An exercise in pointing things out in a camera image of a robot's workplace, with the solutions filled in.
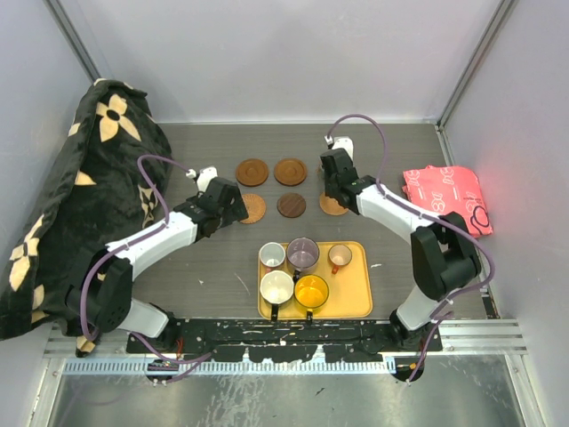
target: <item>black floral blanket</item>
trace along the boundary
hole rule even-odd
[[[0,277],[0,340],[52,320],[63,334],[81,335],[64,304],[78,248],[125,238],[153,221],[156,200],[136,160],[144,153],[170,157],[171,149],[145,97],[126,83],[99,79],[79,103]],[[151,161],[145,168],[164,190],[169,166]]]

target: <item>cup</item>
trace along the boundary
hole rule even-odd
[[[265,266],[265,272],[278,270],[285,263],[286,251],[280,243],[269,242],[259,250],[260,263]]]
[[[278,308],[294,294],[294,282],[284,271],[271,271],[260,280],[260,296],[271,305],[270,319],[276,322]]]
[[[299,304],[306,308],[306,320],[312,322],[314,310],[322,307],[328,296],[330,288],[326,281],[314,274],[299,278],[294,286],[294,297]]]
[[[352,261],[352,251],[346,245],[334,245],[328,252],[328,259],[333,264],[332,274],[336,274],[340,267]]]
[[[311,273],[317,267],[320,249],[314,240],[309,238],[296,238],[286,248],[286,260],[294,281],[301,273]]]

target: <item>brown coaster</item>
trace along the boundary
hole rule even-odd
[[[284,158],[275,166],[275,179],[293,187],[306,180],[307,168],[298,158]]]
[[[333,216],[340,216],[348,211],[348,208],[341,207],[335,199],[326,196],[325,193],[320,195],[320,208],[325,214]]]
[[[240,221],[242,224],[254,224],[265,216],[265,212],[267,212],[267,204],[265,203],[265,200],[263,200],[263,197],[256,194],[243,194],[243,201],[247,208],[249,218]]]
[[[257,187],[268,178],[268,167],[258,158],[248,158],[235,171],[237,180],[247,187]]]
[[[306,200],[297,193],[286,193],[276,202],[276,208],[286,218],[297,218],[306,211]]]

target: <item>gray wall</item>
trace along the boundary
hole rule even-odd
[[[569,419],[568,28],[569,3],[519,2],[447,129],[482,182],[493,291],[519,319],[555,425]]]
[[[440,116],[498,0],[62,0],[160,122]]]
[[[0,268],[68,133],[89,80],[41,1],[0,13]],[[45,330],[0,342],[3,425],[24,425],[39,379]]]

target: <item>red towel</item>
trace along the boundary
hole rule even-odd
[[[478,178],[470,169],[427,166],[405,171],[403,176],[407,184],[403,191],[414,205],[438,214],[455,211],[475,238],[492,234]]]

